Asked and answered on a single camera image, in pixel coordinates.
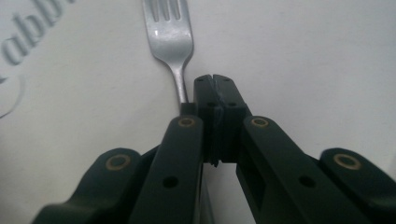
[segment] white surface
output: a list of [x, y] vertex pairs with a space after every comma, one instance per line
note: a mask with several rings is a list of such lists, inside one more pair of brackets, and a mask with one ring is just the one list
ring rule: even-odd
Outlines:
[[[139, 0], [59, 1], [62, 17], [23, 62], [0, 60], [9, 77], [0, 112], [19, 76], [26, 87], [0, 119], [0, 223], [29, 223], [43, 205], [65, 201], [111, 148], [155, 147], [177, 115]], [[307, 154], [352, 149], [396, 178], [395, 1], [188, 2], [190, 98], [196, 77], [230, 77], [253, 114], [275, 120]], [[37, 14], [31, 1], [0, 1], [0, 41], [18, 32], [16, 12]], [[254, 223], [234, 166], [206, 168], [217, 223]]]

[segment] hole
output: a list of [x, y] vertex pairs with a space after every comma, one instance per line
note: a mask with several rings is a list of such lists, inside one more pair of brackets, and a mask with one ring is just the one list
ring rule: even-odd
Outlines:
[[210, 107], [215, 107], [217, 104], [213, 103], [213, 102], [210, 102], [210, 103], [207, 103], [207, 105], [210, 106]]
[[180, 119], [178, 121], [178, 125], [181, 127], [190, 127], [194, 125], [195, 121], [193, 119]]
[[163, 180], [163, 186], [167, 189], [172, 189], [178, 184], [178, 179], [174, 176], [168, 176]]
[[265, 119], [253, 119], [251, 123], [260, 128], [264, 128], [268, 125], [268, 121]]
[[109, 171], [118, 171], [127, 167], [131, 163], [131, 157], [125, 154], [118, 154], [110, 157], [106, 161], [106, 168]]
[[361, 162], [347, 154], [336, 154], [333, 159], [335, 163], [349, 170], [359, 170], [361, 168]]
[[304, 185], [307, 188], [311, 188], [311, 189], [314, 188], [315, 185], [317, 184], [311, 177], [308, 177], [306, 175], [301, 176], [299, 178], [299, 180], [302, 185]]

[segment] silver fork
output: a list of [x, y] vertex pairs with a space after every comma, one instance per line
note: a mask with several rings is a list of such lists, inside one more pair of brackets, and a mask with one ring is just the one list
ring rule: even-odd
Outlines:
[[151, 53], [172, 70], [180, 103], [187, 103], [183, 71], [192, 51], [192, 31], [186, 0], [143, 0]]

